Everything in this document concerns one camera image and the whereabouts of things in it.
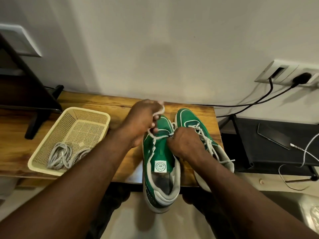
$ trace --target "television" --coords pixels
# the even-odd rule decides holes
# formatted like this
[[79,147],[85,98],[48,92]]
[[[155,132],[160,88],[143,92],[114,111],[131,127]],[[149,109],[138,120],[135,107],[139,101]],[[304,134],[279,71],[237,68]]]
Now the television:
[[62,112],[62,85],[46,88],[0,34],[0,108],[33,110],[25,138],[33,139],[51,112]]

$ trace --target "wall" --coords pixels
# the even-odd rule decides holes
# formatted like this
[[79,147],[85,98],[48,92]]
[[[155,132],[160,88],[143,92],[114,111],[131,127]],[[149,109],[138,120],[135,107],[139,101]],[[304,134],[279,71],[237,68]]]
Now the wall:
[[[273,59],[319,64],[319,0],[1,0],[24,26],[45,85],[165,101],[251,102]],[[218,115],[230,109],[216,109]],[[319,122],[319,91],[295,88],[242,117]]]

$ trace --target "wooden table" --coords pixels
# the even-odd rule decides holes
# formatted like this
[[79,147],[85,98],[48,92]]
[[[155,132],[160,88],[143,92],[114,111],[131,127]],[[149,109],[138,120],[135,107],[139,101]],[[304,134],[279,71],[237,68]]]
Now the wooden table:
[[[63,109],[82,107],[111,116],[109,130],[118,127],[128,114],[131,106],[139,99],[116,96],[100,96],[63,91],[58,101]],[[165,116],[174,121],[180,108],[191,109],[205,124],[211,137],[222,146],[220,132],[213,107],[165,103]],[[24,138],[28,124],[34,112],[0,109],[0,176],[26,178],[56,179],[52,175],[33,172],[28,169],[27,162],[46,133],[59,117],[52,114],[43,123],[33,140]],[[131,149],[125,156],[112,181],[126,183],[142,182],[142,150],[141,147]],[[197,186],[193,169],[181,160],[181,185]]]

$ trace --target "basket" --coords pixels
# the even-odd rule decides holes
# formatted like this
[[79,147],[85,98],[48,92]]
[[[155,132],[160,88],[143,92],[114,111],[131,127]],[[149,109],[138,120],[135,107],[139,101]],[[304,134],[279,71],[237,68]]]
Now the basket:
[[105,137],[110,119],[110,115],[104,112],[78,107],[67,108],[30,157],[29,169],[61,176],[66,172],[66,167],[63,166],[59,170],[47,168],[50,152],[54,145],[58,142],[69,145],[72,148],[71,157],[83,148],[92,149]]

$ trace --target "black plug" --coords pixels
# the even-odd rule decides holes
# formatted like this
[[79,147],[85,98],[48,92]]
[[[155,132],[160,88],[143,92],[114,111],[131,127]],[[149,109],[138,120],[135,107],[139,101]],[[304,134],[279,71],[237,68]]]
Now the black plug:
[[312,74],[310,74],[310,73],[303,73],[299,76],[296,76],[293,79],[293,85],[291,86],[291,88],[294,88],[297,85],[306,84],[310,80],[311,76],[312,76]]

